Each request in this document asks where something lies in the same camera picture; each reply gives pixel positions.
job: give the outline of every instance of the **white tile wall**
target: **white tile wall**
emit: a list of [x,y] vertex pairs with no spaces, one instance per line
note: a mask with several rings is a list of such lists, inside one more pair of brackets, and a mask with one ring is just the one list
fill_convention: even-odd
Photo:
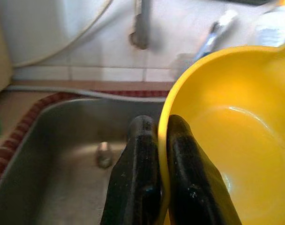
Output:
[[[217,50],[246,45],[254,21],[275,5],[273,2],[255,7],[217,0],[150,1],[151,31],[147,50],[135,49],[129,43],[134,0],[114,0],[101,19],[72,46],[38,66],[17,69],[14,78],[172,82],[170,69],[178,55],[195,53],[212,23],[225,10],[235,9],[239,16],[231,32],[219,42]],[[86,0],[81,2],[83,8]],[[83,21],[93,17],[87,12],[74,18],[70,26],[74,29],[82,27]]]

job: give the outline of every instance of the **yellow bowl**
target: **yellow bowl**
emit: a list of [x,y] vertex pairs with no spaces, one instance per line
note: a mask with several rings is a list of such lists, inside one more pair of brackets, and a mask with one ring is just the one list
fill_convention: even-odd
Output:
[[169,115],[183,117],[222,174],[244,225],[285,225],[285,46],[242,46],[196,62],[170,91],[158,127],[163,221],[170,199]]

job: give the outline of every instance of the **stainless steel sink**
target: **stainless steel sink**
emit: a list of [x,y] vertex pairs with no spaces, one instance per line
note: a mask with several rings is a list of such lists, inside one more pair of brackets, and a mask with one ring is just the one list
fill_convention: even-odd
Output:
[[130,121],[158,121],[162,106],[79,99],[44,110],[0,181],[0,225],[98,224],[112,169],[97,166],[98,144],[116,162]]

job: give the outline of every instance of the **countertop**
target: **countertop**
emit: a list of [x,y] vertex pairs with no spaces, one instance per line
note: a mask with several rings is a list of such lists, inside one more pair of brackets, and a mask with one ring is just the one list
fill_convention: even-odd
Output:
[[[16,82],[19,85],[61,86],[91,90],[169,90],[168,82]],[[22,116],[38,100],[51,95],[51,92],[10,92],[0,93],[0,146],[11,134]]]

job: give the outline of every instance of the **gray hose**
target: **gray hose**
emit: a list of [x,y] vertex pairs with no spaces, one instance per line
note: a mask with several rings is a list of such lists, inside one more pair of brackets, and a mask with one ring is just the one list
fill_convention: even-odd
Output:
[[8,91],[39,91],[39,92],[67,92],[78,95],[85,95],[94,98],[107,98],[119,101],[129,102],[164,102],[165,97],[127,97],[120,95],[112,95],[91,90],[82,90],[75,88],[59,88],[59,87],[36,87],[23,85],[9,85],[5,90]]

